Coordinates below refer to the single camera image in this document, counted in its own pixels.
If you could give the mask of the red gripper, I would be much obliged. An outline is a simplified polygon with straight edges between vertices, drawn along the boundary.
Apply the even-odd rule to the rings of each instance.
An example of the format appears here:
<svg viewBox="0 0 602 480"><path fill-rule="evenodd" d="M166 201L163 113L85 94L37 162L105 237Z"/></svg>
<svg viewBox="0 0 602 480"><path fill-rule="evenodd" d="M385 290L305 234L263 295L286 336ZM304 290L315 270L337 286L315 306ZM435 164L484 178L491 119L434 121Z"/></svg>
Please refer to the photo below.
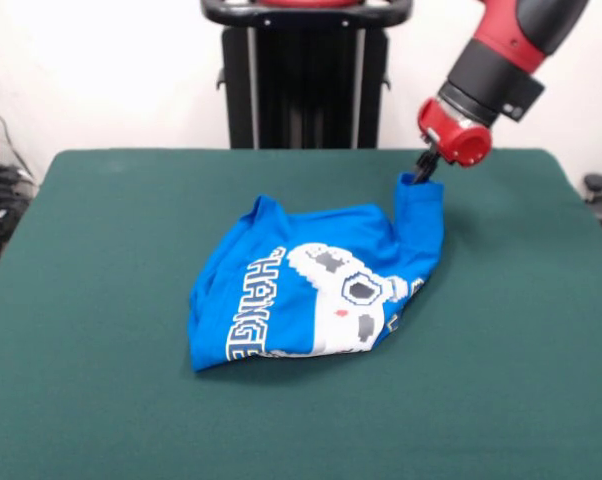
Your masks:
<svg viewBox="0 0 602 480"><path fill-rule="evenodd" d="M428 99L421 106L417 125L422 137L435 151L425 150L419 156L413 183L429 180L440 155L447 163L468 168L482 162L492 149L489 128L466 117L438 97Z"/></svg>

